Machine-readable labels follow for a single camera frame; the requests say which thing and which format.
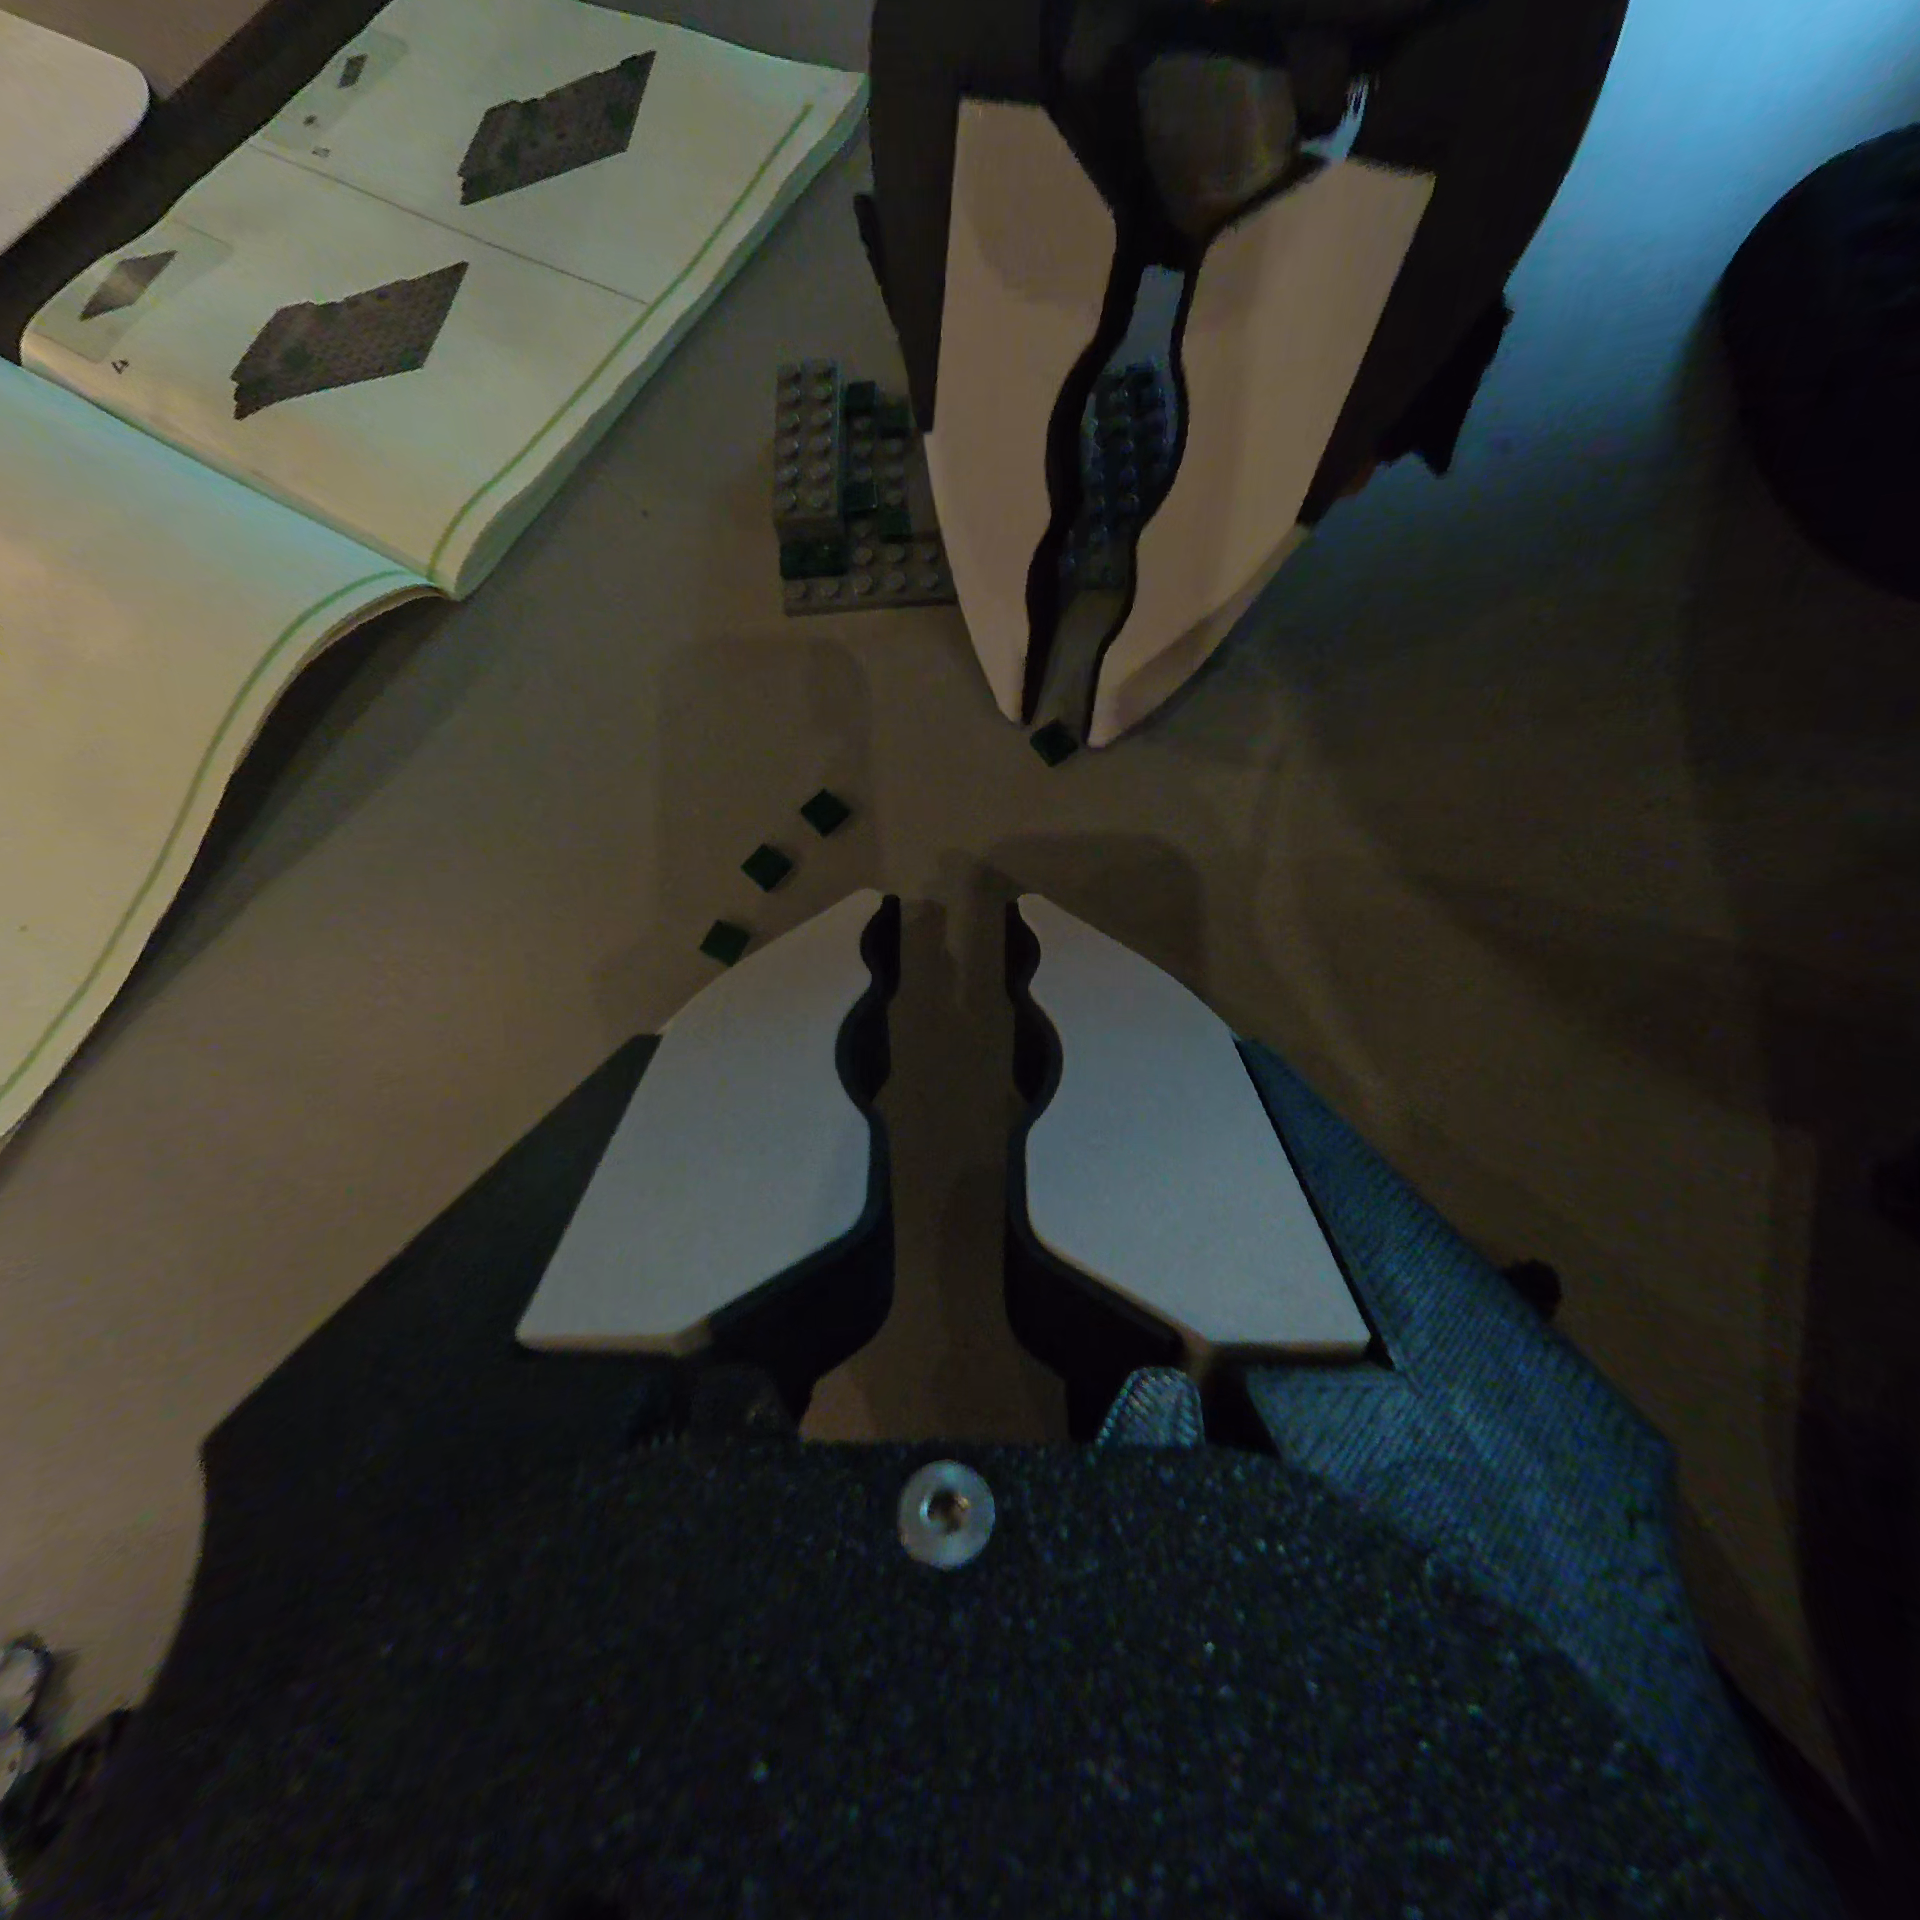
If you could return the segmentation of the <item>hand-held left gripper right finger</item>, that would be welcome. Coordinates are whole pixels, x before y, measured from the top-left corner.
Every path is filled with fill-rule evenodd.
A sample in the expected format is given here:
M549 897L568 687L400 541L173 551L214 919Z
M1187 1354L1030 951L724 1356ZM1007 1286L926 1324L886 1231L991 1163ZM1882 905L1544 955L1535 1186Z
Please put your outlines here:
M1007 1322L1069 1431L1140 1372L1210 1405L1250 1369L1367 1361L1364 1307L1230 1023L1045 897L1007 907L1007 998Z

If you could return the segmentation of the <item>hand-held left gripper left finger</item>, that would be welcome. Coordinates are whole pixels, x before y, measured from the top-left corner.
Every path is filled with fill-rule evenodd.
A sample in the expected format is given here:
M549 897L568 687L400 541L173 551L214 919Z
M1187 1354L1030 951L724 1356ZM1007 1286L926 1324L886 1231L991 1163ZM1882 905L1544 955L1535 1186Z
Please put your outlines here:
M856 890L671 1015L517 1342L755 1367L799 1419L894 1303L899 972L900 900Z

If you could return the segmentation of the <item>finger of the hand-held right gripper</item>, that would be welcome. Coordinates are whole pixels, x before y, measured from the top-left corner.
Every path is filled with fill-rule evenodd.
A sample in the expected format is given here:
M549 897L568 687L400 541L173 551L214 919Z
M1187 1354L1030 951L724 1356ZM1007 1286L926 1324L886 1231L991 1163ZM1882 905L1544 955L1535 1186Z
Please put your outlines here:
M1101 647L1085 742L1112 746L1215 651L1304 540L1303 510L1436 179L1335 159L1227 223L1172 367L1184 441Z
M1029 582L1054 522L1050 430L1108 301L1110 206L1039 105L962 101L932 423L932 507L976 663L1026 724Z

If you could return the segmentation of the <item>grey brick plate assembly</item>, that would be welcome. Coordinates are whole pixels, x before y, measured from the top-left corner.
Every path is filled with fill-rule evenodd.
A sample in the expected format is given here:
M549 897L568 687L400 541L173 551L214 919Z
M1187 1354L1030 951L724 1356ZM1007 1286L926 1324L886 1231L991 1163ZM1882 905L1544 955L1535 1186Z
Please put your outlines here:
M1131 578L1146 494L1168 474L1172 390L1147 358L1103 367L1079 430L1082 507L1060 556L1068 597ZM784 613L956 603L927 461L904 395L831 358L779 366L770 511Z

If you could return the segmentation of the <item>dark round object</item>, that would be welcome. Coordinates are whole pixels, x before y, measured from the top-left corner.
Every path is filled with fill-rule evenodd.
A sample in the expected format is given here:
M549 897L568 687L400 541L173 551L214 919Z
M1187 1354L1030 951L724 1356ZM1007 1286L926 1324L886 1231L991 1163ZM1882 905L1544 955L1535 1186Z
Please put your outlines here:
M1783 511L1859 580L1917 597L1917 126L1823 159L1717 295L1734 412Z

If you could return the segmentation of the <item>open brick instruction booklet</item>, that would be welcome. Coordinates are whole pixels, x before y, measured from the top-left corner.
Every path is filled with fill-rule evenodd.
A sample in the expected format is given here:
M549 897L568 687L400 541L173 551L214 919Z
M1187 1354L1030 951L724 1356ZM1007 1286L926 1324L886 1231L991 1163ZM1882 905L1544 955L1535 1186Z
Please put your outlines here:
M5 364L3 1130L335 641L467 599L846 148L861 69L386 5Z

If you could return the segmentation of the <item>pale small object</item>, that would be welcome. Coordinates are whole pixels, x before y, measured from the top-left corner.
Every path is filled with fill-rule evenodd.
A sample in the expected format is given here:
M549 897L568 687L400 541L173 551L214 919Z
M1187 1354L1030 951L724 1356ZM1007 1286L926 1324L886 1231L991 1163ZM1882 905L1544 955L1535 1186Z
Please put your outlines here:
M61 1659L39 1635L3 1645L3 1820L16 1826L53 1757Z

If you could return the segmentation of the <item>white rounded pad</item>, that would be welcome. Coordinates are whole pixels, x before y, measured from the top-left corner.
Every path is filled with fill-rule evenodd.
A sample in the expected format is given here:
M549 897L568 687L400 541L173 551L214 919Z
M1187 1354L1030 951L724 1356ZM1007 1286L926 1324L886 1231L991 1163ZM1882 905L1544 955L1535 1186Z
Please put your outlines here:
M128 145L150 98L130 62L3 17L3 251Z

